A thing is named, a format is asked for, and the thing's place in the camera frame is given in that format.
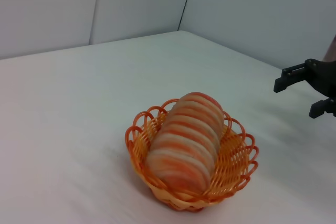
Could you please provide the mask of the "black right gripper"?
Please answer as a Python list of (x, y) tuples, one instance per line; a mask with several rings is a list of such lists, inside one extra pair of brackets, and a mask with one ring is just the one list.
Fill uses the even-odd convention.
[(328, 97), (326, 100), (314, 103), (310, 108), (309, 116), (318, 118), (325, 113), (335, 116), (335, 61), (308, 59), (302, 64), (282, 69), (280, 78), (275, 80), (274, 92), (281, 92), (305, 80), (316, 91)]

